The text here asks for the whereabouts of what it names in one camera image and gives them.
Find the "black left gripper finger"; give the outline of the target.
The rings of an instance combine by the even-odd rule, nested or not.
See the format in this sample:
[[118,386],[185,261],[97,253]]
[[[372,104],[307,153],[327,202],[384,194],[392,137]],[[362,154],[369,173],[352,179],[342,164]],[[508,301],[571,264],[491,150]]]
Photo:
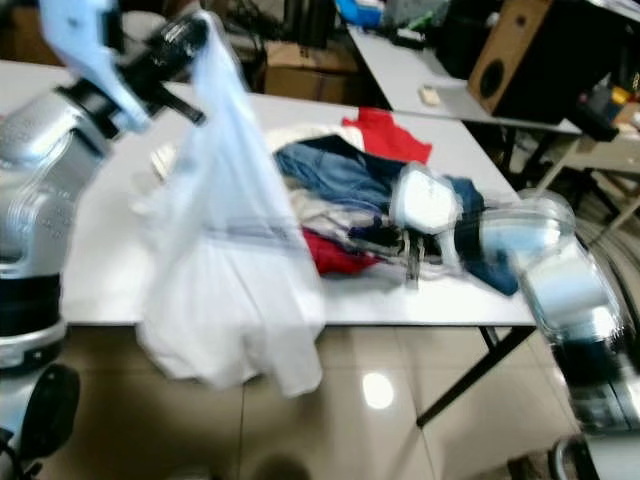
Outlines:
[[218,35],[221,22],[207,10],[196,10],[175,18],[175,46],[183,51],[201,51]]

